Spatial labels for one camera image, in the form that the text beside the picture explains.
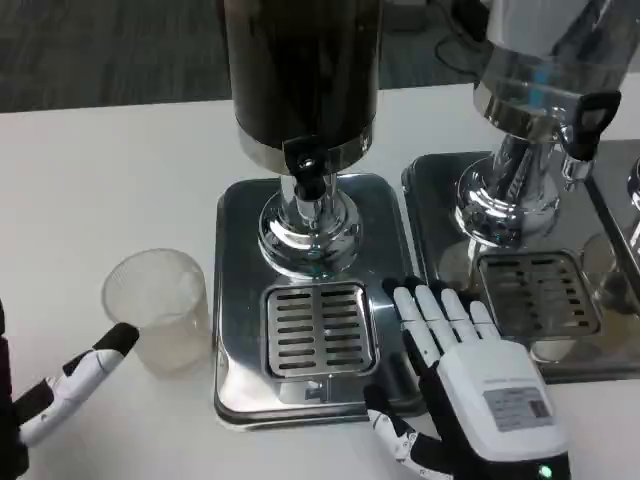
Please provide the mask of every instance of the gray carpet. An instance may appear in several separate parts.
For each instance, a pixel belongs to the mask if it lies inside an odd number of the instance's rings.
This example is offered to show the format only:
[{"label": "gray carpet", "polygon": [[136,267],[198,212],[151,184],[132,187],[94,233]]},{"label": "gray carpet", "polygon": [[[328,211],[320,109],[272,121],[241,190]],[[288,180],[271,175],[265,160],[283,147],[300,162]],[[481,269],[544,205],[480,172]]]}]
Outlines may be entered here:
[{"label": "gray carpet", "polygon": [[[0,112],[230,98],[216,1],[0,2]],[[483,58],[434,5],[387,4],[382,88],[469,82]]]}]

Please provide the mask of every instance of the sticker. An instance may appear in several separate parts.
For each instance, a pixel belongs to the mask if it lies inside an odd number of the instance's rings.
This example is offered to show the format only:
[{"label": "sticker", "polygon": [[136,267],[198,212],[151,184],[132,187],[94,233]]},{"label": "sticker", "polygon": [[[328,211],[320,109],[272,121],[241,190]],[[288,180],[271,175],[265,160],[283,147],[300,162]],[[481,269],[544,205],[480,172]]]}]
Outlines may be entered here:
[{"label": "sticker", "polygon": [[484,392],[489,410],[501,432],[553,425],[553,417],[535,387],[504,388]]}]

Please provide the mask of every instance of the white robotic hand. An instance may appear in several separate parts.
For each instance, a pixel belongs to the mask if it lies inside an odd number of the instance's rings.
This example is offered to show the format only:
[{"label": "white robotic hand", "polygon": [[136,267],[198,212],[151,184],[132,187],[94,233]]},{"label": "white robotic hand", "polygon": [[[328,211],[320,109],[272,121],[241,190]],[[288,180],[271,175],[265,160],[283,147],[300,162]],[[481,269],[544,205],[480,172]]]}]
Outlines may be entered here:
[{"label": "white robotic hand", "polygon": [[14,403],[21,442],[31,448],[49,436],[115,370],[138,338],[138,329],[118,323],[91,350],[63,365],[58,375],[25,392]]},{"label": "white robotic hand", "polygon": [[434,295],[418,285],[414,294],[393,290],[442,441],[415,432],[393,413],[385,392],[369,386],[369,419],[396,460],[430,480],[570,478],[567,437],[527,350],[500,338],[481,302],[470,303],[469,315],[451,289]]}]

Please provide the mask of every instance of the clear plastic cup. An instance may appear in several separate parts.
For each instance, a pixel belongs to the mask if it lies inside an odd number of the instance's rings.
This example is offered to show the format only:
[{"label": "clear plastic cup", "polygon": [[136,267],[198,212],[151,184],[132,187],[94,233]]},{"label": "clear plastic cup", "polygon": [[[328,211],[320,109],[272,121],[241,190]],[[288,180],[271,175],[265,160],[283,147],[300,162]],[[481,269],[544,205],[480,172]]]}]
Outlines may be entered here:
[{"label": "clear plastic cup", "polygon": [[138,327],[134,351],[156,375],[176,373],[210,354],[204,275],[185,253],[157,249],[126,258],[105,280],[102,304],[113,322]]}]

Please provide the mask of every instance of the drip tray grate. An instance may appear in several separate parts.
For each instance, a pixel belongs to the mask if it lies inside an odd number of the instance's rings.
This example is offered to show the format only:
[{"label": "drip tray grate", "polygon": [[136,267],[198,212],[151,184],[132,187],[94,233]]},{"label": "drip tray grate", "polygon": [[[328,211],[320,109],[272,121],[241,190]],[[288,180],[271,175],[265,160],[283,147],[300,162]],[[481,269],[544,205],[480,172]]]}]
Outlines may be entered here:
[{"label": "drip tray grate", "polygon": [[502,335],[549,338],[598,332],[597,310],[570,255],[483,255],[478,268]]},{"label": "drip tray grate", "polygon": [[276,377],[360,374],[375,363],[364,289],[356,283],[267,295],[268,362]]}]

